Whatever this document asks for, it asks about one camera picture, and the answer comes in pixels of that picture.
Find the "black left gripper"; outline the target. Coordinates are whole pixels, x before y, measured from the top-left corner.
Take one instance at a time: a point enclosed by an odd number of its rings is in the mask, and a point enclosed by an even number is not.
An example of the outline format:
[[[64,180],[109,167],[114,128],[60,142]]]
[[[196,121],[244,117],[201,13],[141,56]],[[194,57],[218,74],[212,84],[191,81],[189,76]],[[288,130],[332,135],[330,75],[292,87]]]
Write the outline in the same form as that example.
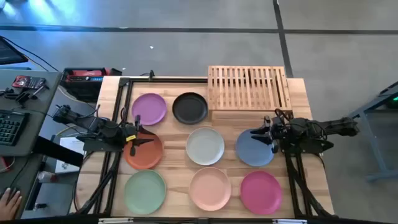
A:
[[[137,138],[138,133],[153,135],[152,132],[150,132],[142,127],[140,115],[135,116],[134,124],[133,123],[123,123],[121,125],[121,131],[123,134],[122,139],[124,140],[124,142],[123,142],[124,145],[126,146],[128,143],[132,143],[132,146],[130,149],[130,156],[136,155],[136,146],[140,146],[141,144],[145,144],[147,142],[153,141],[153,139],[138,139]]]

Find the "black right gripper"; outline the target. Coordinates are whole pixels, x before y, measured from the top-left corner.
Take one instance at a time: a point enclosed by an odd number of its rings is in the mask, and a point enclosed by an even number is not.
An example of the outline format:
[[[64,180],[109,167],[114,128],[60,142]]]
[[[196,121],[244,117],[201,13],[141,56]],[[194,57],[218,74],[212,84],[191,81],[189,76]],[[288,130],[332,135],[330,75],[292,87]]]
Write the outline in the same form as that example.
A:
[[[265,116],[263,125],[260,128],[253,129],[251,134],[263,135],[269,132],[270,126],[271,119],[269,116]],[[260,136],[257,137],[257,140],[270,146],[272,153],[276,154],[279,151],[279,148],[287,147],[287,137],[288,133],[285,119],[281,117],[275,117],[272,118],[271,137]]]

